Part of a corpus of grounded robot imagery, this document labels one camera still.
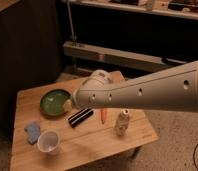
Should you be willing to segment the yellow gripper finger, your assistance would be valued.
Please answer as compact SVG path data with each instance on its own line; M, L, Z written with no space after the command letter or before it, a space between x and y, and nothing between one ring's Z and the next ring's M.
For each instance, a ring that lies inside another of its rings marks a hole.
M72 102L70 99L68 99L63 104L63 112L67 113L67 112L70 112L71 110L72 110Z

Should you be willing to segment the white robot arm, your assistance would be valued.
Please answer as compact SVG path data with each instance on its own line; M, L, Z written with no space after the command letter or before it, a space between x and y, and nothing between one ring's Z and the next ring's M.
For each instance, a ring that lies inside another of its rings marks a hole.
M107 71L96 70L63 108L198 112L198 61L119 83L114 83Z

